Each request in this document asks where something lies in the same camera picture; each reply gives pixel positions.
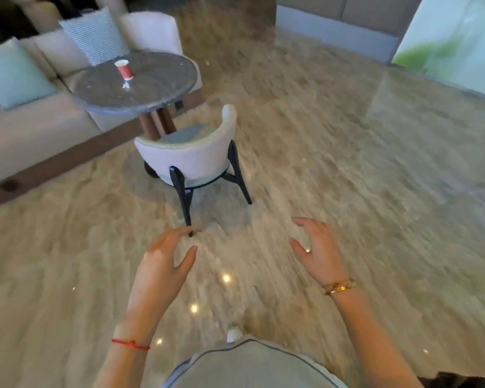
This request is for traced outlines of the beige sofa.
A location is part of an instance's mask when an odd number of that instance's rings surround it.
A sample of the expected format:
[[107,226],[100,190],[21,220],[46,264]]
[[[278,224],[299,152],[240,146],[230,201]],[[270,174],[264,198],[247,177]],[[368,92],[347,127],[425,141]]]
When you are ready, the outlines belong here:
[[101,115],[74,99],[74,84],[90,64],[63,29],[20,41],[55,84],[57,93],[12,110],[0,108],[0,205],[153,127],[176,131],[172,118],[203,101],[202,79],[165,110],[148,115]]

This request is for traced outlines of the person's left hand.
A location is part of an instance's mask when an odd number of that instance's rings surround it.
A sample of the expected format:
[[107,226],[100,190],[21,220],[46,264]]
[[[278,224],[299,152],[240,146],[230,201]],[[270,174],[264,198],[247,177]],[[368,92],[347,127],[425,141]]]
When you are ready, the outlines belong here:
[[163,316],[186,281],[175,276],[178,243],[182,237],[198,230],[196,226],[173,228],[153,241],[137,268],[127,313]]

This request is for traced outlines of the person's right forearm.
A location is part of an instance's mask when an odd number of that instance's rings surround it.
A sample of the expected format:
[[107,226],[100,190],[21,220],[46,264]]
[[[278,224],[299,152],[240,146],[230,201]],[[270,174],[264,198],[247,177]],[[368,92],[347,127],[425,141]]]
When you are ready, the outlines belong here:
[[423,388],[353,281],[326,294],[343,319],[369,388]]

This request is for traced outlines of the striped grey cushion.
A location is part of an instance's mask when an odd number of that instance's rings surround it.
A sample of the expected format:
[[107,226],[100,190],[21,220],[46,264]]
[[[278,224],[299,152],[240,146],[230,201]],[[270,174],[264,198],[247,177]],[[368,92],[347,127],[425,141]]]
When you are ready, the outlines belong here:
[[93,67],[116,61],[130,52],[108,7],[58,23]]

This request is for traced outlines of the light teal cushion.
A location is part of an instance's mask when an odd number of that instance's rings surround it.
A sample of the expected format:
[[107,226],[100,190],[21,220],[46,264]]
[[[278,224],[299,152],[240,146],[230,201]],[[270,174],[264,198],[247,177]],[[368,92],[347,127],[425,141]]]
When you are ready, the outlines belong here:
[[57,77],[31,39],[10,38],[0,44],[0,107],[11,110],[57,93]]

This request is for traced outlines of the person's left forearm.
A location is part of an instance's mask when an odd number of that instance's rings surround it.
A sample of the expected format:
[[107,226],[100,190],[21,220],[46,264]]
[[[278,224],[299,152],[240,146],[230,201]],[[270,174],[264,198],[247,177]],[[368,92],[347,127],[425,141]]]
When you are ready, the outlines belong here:
[[127,313],[121,319],[92,388],[141,388],[147,355],[161,317]]

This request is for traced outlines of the round grey stone table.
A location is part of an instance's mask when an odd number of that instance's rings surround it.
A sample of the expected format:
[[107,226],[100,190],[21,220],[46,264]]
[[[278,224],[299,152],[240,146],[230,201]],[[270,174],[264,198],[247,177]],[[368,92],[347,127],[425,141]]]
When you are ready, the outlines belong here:
[[173,118],[204,102],[198,65],[168,51],[135,51],[126,58],[132,78],[113,62],[75,72],[63,80],[102,133],[139,121],[153,140],[176,131]]

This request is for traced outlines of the person's grey shirt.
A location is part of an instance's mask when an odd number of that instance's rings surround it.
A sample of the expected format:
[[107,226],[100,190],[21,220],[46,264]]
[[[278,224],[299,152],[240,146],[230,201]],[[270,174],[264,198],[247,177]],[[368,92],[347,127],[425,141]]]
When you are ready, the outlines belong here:
[[348,388],[304,353],[245,335],[195,353],[178,365],[161,388]]

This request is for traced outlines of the white chair with black legs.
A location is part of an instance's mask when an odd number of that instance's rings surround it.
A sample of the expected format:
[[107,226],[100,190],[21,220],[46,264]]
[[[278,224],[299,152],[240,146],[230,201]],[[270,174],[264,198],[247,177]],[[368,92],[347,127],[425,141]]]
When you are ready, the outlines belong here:
[[221,116],[222,123],[218,128],[195,124],[158,141],[142,136],[134,141],[144,160],[146,173],[176,191],[187,227],[192,225],[190,206],[194,191],[220,178],[238,185],[246,202],[253,203],[235,143],[237,110],[232,104],[226,104]]

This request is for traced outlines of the red paper cup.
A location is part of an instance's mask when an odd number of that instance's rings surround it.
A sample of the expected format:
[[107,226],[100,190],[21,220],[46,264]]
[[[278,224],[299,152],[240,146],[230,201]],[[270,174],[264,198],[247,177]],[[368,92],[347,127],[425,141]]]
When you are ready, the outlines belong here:
[[114,65],[116,66],[120,75],[123,77],[124,81],[130,81],[133,79],[134,76],[127,59],[119,59],[114,63]]

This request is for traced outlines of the person's right hand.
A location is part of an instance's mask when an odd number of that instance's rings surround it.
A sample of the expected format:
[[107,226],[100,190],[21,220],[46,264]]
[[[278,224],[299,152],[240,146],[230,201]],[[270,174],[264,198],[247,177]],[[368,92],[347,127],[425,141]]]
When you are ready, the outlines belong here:
[[351,278],[330,227],[307,217],[293,217],[292,221],[309,236],[312,262],[303,265],[307,273],[327,292],[348,285]]

